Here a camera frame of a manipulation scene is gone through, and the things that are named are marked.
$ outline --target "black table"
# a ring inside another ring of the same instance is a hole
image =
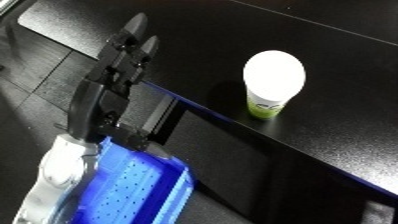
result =
[[[299,18],[300,11],[290,16],[232,1],[41,0],[19,22],[95,58],[138,12],[150,19],[147,33],[161,40],[148,84],[398,195],[396,20],[367,36],[377,26],[354,33],[331,27],[338,20],[323,25],[310,21],[316,16]],[[270,49],[299,58],[307,83],[277,118],[259,121],[246,110],[242,68]]]

